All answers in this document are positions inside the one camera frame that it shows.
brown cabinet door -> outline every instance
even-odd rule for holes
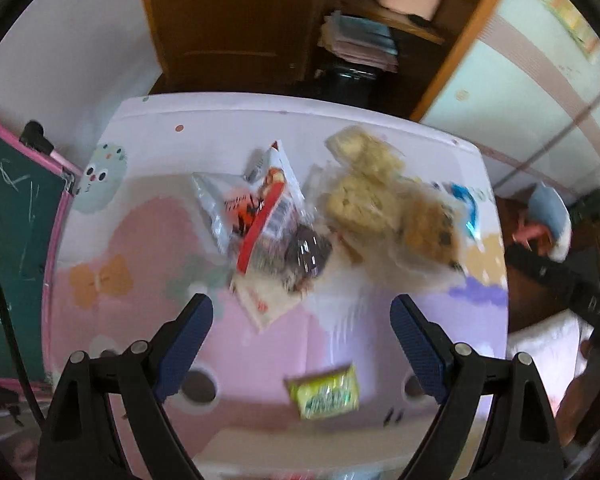
[[[304,72],[314,0],[143,0],[168,85],[257,91]]]

chalkboard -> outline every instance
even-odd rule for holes
[[[43,381],[46,252],[66,182],[0,138],[0,282],[29,380]],[[0,378],[15,378],[0,324]]]

wooden shelf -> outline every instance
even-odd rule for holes
[[[404,14],[385,9],[375,0],[340,0],[340,10],[347,14],[356,14],[363,18],[383,23],[387,27],[397,28],[435,44],[444,43],[444,38],[431,28],[419,27]]]

yellow-green candy wrapper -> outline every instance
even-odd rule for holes
[[[358,381],[353,365],[319,377],[288,381],[291,400],[302,418],[327,418],[359,406]]]

metal screw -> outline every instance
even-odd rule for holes
[[[135,341],[131,343],[131,353],[132,354],[143,354],[146,352],[146,349],[149,348],[149,343],[147,341]]]
[[[520,361],[523,365],[529,366],[534,360],[528,353],[520,352],[518,354],[518,361]]]
[[[74,365],[78,364],[84,359],[85,355],[86,354],[82,350],[77,350],[71,354],[69,361],[71,361]]]
[[[467,357],[468,355],[471,355],[471,347],[467,344],[467,343],[457,343],[456,346],[456,352],[458,352],[460,355]]]

